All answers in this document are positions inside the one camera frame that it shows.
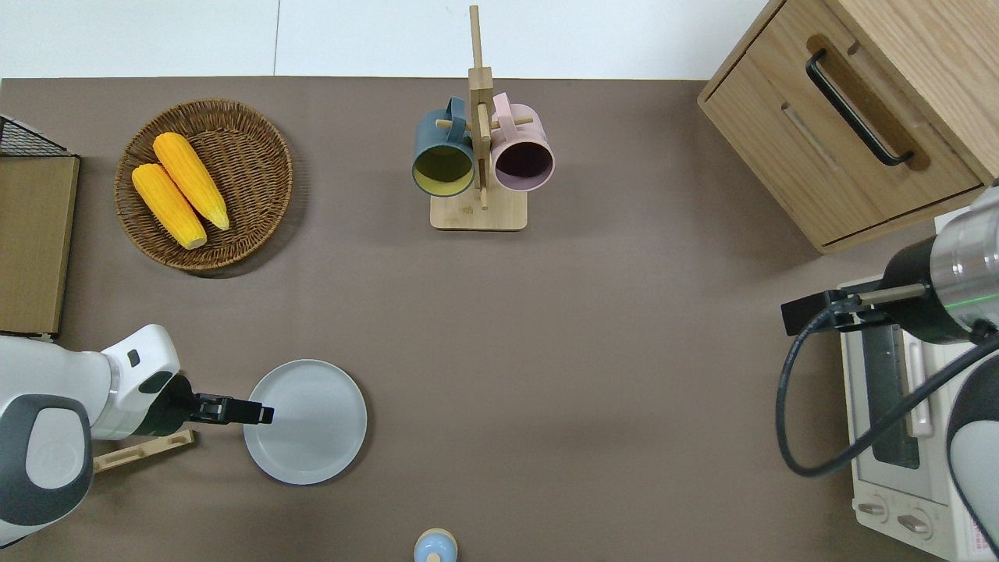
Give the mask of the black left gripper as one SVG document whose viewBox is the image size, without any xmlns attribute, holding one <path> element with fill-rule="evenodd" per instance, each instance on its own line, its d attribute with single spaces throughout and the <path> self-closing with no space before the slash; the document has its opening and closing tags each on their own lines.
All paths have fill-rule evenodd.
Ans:
<svg viewBox="0 0 999 562">
<path fill-rule="evenodd" d="M 194 394 L 184 375 L 175 375 L 148 410 L 148 434 L 168 436 L 180 430 L 195 411 L 195 421 L 213 425 L 272 424 L 275 410 L 259 402 L 215 394 Z"/>
</svg>

